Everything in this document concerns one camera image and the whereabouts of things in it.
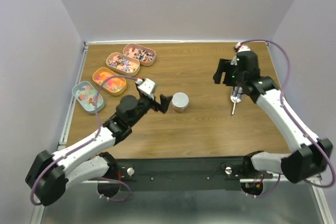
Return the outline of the white round lid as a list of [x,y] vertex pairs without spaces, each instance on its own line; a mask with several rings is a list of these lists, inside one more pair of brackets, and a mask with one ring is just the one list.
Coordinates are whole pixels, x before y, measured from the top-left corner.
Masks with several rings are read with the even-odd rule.
[[173,95],[172,104],[177,108],[184,108],[189,104],[188,96],[183,92],[177,92]]

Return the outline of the clear plastic cup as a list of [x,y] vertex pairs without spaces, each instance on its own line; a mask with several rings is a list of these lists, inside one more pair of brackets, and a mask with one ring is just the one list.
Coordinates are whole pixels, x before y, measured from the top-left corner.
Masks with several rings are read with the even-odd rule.
[[186,111],[186,109],[188,108],[188,104],[186,104],[186,105],[175,105],[175,104],[172,103],[172,108],[175,112],[182,113],[182,112]]

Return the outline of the metal scoop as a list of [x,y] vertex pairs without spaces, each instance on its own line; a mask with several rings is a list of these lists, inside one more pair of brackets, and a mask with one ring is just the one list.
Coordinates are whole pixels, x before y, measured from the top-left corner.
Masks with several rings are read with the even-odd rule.
[[238,87],[238,86],[233,87],[232,92],[230,94],[230,100],[233,103],[233,107],[231,110],[231,116],[234,115],[236,105],[241,102],[243,94],[244,93],[243,93],[242,87]]

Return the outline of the orange candy tray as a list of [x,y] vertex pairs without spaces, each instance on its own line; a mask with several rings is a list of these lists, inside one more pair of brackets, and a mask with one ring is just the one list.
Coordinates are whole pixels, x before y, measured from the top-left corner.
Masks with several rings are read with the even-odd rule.
[[102,85],[102,83],[107,79],[103,85],[103,89],[113,96],[121,95],[127,88],[127,81],[123,77],[111,78],[111,76],[116,76],[117,74],[112,70],[102,67],[99,68],[93,75],[92,80],[97,85]]

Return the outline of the grey candy tray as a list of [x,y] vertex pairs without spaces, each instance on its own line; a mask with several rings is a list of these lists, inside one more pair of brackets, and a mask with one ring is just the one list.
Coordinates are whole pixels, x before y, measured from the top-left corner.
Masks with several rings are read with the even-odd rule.
[[72,89],[72,95],[82,106],[82,108],[89,114],[99,112],[105,106],[103,97],[97,95],[97,90],[88,81],[82,81],[75,85]]

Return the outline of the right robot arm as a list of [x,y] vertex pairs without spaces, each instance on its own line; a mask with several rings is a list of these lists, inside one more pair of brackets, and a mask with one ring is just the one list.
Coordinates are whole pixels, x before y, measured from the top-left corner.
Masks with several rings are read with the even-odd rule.
[[333,145],[307,128],[280,98],[281,91],[270,76],[261,76],[258,56],[251,50],[238,52],[233,60],[220,59],[213,76],[216,84],[239,87],[263,109],[287,142],[290,154],[257,151],[244,157],[242,173],[249,178],[269,171],[296,184],[324,172]]

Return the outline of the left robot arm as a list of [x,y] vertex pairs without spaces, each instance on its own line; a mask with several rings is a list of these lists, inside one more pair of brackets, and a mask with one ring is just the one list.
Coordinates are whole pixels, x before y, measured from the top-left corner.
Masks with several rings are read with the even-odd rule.
[[117,174],[112,157],[99,152],[125,140],[149,110],[166,113],[172,100],[171,96],[160,95],[157,102],[153,95],[143,92],[139,95],[139,98],[123,97],[115,114],[76,144],[54,153],[44,150],[36,155],[25,178],[34,206],[55,203],[72,184],[92,178],[112,179]]

